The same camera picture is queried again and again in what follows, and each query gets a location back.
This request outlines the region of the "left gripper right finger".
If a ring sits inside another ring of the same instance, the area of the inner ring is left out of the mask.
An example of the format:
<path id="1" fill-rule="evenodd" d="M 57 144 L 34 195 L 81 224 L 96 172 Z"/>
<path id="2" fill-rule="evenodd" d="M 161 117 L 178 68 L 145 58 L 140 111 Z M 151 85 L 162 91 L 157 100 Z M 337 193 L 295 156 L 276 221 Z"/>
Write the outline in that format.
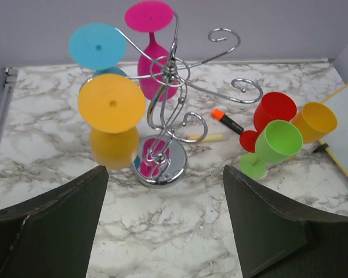
<path id="1" fill-rule="evenodd" d="M 348 216 L 299 203 L 225 166 L 243 277 L 348 277 Z"/>

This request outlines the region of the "yellow wine glass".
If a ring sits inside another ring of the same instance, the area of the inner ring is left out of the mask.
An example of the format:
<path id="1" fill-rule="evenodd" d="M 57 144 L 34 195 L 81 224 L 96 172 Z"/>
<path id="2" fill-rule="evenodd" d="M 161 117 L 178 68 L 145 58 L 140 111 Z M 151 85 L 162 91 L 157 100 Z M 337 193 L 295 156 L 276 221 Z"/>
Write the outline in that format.
<path id="1" fill-rule="evenodd" d="M 306 103 L 290 122 L 300 131 L 304 144 L 320 140 L 338 125 L 334 112 L 318 102 Z"/>
<path id="2" fill-rule="evenodd" d="M 146 99 L 134 81 L 116 74 L 88 79 L 78 93 L 78 110 L 90 126 L 89 143 L 94 160 L 112 170 L 133 163 L 139 145 L 136 125 Z"/>

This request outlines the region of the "red wine glass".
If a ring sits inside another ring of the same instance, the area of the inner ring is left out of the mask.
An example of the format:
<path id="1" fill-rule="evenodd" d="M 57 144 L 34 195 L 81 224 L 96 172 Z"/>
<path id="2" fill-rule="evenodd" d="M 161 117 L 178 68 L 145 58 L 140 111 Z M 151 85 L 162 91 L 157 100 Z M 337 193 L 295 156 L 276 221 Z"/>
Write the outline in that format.
<path id="1" fill-rule="evenodd" d="M 240 135 L 240 144 L 247 151 L 254 153 L 255 143 L 259 134 L 273 120 L 290 121 L 297 113 L 293 99 L 281 92 L 265 94 L 253 115 L 253 125 L 256 130 L 246 130 Z"/>

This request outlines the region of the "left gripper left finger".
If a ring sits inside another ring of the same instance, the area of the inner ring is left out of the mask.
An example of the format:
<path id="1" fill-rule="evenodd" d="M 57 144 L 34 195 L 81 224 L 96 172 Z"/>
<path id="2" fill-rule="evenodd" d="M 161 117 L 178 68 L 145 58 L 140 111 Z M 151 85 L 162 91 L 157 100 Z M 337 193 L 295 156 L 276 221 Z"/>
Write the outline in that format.
<path id="1" fill-rule="evenodd" d="M 85 277 L 108 183 L 97 166 L 0 210 L 0 277 Z"/>

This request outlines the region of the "green wine glass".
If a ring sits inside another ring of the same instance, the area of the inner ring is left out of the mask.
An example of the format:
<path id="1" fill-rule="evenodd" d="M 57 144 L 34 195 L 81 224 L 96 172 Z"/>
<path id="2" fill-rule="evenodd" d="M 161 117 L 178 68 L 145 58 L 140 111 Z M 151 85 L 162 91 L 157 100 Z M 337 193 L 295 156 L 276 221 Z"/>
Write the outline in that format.
<path id="1" fill-rule="evenodd" d="M 274 120 L 259 134 L 254 153 L 241 156 L 239 167 L 245 175 L 258 179 L 268 164 L 279 164 L 297 154 L 303 146 L 301 132 L 290 122 Z"/>

